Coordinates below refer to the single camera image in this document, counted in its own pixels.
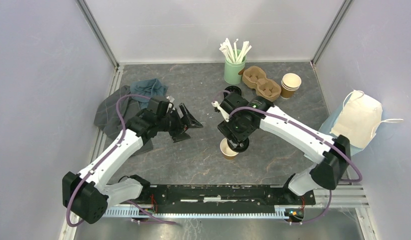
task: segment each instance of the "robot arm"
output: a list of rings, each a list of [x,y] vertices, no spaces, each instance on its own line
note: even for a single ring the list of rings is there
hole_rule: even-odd
[[[143,185],[137,179],[128,178],[112,185],[107,183],[117,169],[158,132],[169,132],[173,142],[176,143],[190,138],[186,133],[187,129],[203,127],[183,103],[179,108],[183,114],[182,118],[167,98],[163,96],[151,98],[148,107],[126,123],[123,140],[120,140],[124,133],[122,131],[95,161],[80,170],[78,174],[69,171],[63,177],[63,205],[68,207],[75,188],[87,175],[89,177],[75,195],[70,210],[90,224],[98,221],[109,207],[138,198]],[[102,159],[104,159],[102,163],[93,170]]]
[[[247,150],[250,143],[249,135],[256,129],[262,129],[291,143],[314,162],[310,168],[294,174],[285,183],[289,192],[296,196],[302,196],[320,187],[334,190],[348,167],[348,163],[335,150],[322,142],[324,140],[334,145],[350,157],[348,138],[342,135],[333,138],[318,132],[288,116],[279,107],[261,96],[248,102],[240,95],[231,93],[220,105],[214,102],[213,106],[222,113],[224,118],[217,128],[227,138],[229,147],[235,152],[240,153]],[[228,117],[229,113],[240,107],[251,107],[271,115],[281,116],[281,119],[249,110],[238,111],[232,117]],[[308,132],[316,134],[321,139],[317,139]]]

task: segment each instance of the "brown pulp cup holder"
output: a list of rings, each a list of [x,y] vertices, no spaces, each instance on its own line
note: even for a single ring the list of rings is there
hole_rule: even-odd
[[[258,66],[249,67],[242,74],[242,81],[250,88],[255,89],[258,96],[273,102],[281,95],[281,86],[266,77],[265,71]]]

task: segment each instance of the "blue cloth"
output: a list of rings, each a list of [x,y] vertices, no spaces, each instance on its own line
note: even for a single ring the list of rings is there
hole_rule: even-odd
[[[157,78],[154,78],[132,82],[130,85],[130,93],[152,98],[154,96],[164,96],[168,88],[168,86],[163,85]],[[148,107],[149,99],[139,96],[134,96],[132,98],[139,102],[141,109],[146,109]]]

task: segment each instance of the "gray marble table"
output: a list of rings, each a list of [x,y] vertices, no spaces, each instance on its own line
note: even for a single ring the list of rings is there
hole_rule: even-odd
[[[286,73],[301,77],[302,85],[292,98],[274,102],[291,117],[314,129],[328,117],[309,62],[247,63],[249,66],[261,67],[267,78],[277,83]],[[217,129],[223,118],[211,105],[215,94],[229,86],[223,71],[223,63],[126,65],[121,86],[158,78],[169,86],[167,94],[175,98],[175,106],[185,103],[204,128],[188,130],[191,139],[178,143],[173,143],[168,133],[160,132],[152,139],[154,149],[130,157],[110,182],[116,183],[123,175],[138,174],[152,184],[283,184],[293,173],[309,167],[312,162],[300,150],[262,130],[250,136],[246,152],[234,160],[223,158],[219,144],[224,136]],[[238,86],[247,100],[256,95],[245,84]]]

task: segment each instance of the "mask ear loop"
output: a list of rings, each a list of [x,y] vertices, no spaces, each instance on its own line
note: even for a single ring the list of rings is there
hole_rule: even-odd
[[[385,120],[380,121],[378,124],[376,124],[376,125],[372,128],[372,132],[370,133],[370,138],[375,137],[376,132],[375,132],[375,135],[374,135],[374,130],[375,130],[375,128],[377,128],[381,123],[399,124],[399,123],[402,123],[403,121],[404,121],[404,119],[402,119],[402,118],[389,118],[389,119],[385,119]]]
[[[346,104],[347,98],[349,98],[349,96],[351,96],[351,95],[352,95],[353,93],[355,93],[355,92],[361,93],[361,96],[359,96],[358,98],[353,99],[353,100],[351,100],[351,101],[357,100],[357,99],[359,99],[359,98],[361,98],[361,97],[363,97],[363,96],[365,95],[365,93],[364,93],[363,91],[359,91],[359,90],[353,90],[352,92],[350,92],[350,93],[344,98],[344,101],[342,101],[342,111],[341,111],[341,113],[344,112],[344,106],[345,106],[345,104]]]

